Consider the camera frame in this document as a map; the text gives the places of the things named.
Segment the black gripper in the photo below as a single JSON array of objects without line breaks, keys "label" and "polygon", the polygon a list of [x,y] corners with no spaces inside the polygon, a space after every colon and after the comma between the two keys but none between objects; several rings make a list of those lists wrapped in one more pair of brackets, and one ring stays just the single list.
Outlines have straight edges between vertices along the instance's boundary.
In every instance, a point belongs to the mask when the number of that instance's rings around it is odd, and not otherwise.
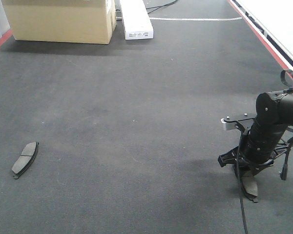
[{"label": "black gripper", "polygon": [[252,145],[247,136],[243,136],[238,146],[218,157],[221,167],[232,164],[234,172],[241,176],[255,176],[262,170],[274,165],[274,160],[287,154],[289,145],[274,147],[267,152]]}]

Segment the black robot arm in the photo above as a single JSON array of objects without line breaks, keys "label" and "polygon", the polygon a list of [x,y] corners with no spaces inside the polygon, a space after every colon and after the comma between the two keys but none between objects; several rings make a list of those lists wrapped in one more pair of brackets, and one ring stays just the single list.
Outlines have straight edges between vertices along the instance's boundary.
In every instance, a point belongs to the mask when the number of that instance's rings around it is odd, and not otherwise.
[{"label": "black robot arm", "polygon": [[[261,93],[256,100],[256,114],[226,117],[222,123],[226,130],[238,129],[238,146],[218,157],[221,167],[232,164],[243,174],[252,175],[271,167],[281,153],[277,147],[288,127],[293,126],[293,92]],[[284,149],[293,146],[293,137]]]}]

